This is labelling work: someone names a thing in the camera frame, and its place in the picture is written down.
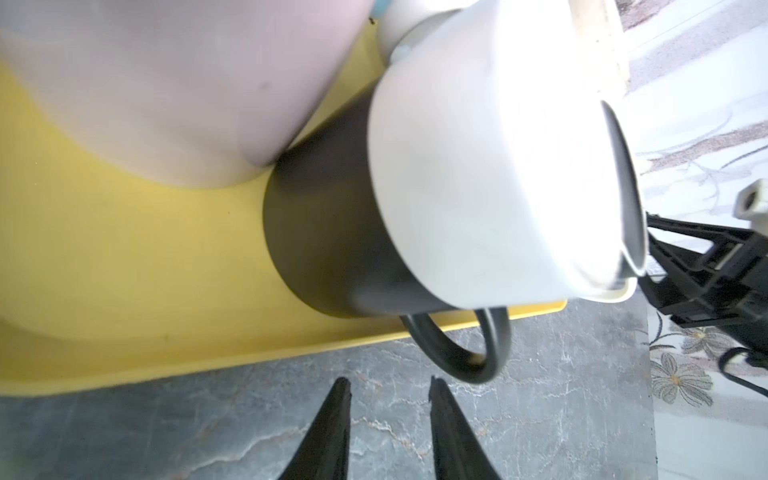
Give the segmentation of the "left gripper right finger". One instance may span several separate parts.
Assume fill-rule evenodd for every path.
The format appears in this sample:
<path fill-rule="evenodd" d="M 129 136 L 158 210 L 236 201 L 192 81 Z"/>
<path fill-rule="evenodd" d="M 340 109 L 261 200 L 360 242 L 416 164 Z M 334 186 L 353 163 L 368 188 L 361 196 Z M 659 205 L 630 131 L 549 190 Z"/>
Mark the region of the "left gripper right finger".
<path fill-rule="evenodd" d="M 429 401 L 435 477 L 499 480 L 500 476 L 442 378 L 431 378 Z"/>

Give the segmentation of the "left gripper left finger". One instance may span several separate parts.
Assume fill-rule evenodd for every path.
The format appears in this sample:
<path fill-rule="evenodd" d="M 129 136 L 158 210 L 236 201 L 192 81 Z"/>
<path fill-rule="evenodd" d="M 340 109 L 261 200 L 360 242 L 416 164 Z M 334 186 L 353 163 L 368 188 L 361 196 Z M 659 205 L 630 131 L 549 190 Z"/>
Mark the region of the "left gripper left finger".
<path fill-rule="evenodd" d="M 351 398 L 350 381 L 337 378 L 280 480 L 347 478 Z"/>

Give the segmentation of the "pink mug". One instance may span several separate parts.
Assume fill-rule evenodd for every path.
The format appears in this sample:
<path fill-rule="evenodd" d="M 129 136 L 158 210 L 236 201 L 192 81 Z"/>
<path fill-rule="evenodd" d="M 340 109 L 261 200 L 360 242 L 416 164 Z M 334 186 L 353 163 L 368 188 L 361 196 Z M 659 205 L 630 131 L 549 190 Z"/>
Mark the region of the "pink mug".
<path fill-rule="evenodd" d="M 1 59 L 96 156 L 180 187 L 260 174 L 317 110 L 369 1 L 5 1 Z"/>

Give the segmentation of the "yellow tray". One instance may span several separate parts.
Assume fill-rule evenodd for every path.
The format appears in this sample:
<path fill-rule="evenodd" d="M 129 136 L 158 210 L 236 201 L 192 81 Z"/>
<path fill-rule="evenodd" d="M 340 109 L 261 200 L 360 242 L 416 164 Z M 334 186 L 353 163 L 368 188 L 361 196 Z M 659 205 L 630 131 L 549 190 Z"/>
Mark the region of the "yellow tray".
<path fill-rule="evenodd" d="M 301 303 L 267 253 L 265 167 L 180 187 L 49 118 L 1 59 L 1 392 L 39 396 L 403 338 Z"/>

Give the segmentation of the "white speckled mug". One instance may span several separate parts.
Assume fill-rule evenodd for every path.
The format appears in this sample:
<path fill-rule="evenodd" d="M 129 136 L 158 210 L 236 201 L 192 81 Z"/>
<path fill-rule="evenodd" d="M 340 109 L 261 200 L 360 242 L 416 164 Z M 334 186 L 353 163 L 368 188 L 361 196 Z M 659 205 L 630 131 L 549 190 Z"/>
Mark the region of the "white speckled mug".
<path fill-rule="evenodd" d="M 609 102 L 628 92 L 630 68 L 619 9 L 612 0 L 570 0 L 572 23 L 597 91 Z"/>

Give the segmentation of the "white mug centre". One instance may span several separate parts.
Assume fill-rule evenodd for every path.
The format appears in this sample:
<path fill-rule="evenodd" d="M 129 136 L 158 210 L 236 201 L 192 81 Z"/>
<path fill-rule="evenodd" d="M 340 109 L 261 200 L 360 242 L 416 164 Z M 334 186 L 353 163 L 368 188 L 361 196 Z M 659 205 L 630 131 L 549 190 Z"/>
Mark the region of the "white mug centre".
<path fill-rule="evenodd" d="M 453 15 L 475 1 L 377 1 L 377 46 L 385 65 L 397 62 Z"/>

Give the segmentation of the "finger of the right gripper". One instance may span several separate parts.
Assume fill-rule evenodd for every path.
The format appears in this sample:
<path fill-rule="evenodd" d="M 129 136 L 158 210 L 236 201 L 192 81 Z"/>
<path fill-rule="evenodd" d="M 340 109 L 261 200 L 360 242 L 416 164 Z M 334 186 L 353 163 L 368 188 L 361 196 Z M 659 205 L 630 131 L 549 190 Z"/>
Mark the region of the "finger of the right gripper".
<path fill-rule="evenodd" d="M 682 328 L 767 325 L 767 237 L 750 229 L 647 216 L 649 230 L 707 240 L 699 253 L 649 237 L 664 271 L 639 285 L 649 302 Z"/>

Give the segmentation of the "black and white mug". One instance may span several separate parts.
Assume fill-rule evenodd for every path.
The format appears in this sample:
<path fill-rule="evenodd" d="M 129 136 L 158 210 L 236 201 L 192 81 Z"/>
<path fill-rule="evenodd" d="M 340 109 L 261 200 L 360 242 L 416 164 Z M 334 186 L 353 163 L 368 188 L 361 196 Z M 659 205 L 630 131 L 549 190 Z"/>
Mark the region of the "black and white mug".
<path fill-rule="evenodd" d="M 475 1 L 269 176 L 268 253 L 329 316 L 396 316 L 446 373 L 493 379 L 508 310 L 616 301 L 645 274 L 632 156 L 567 1 Z"/>

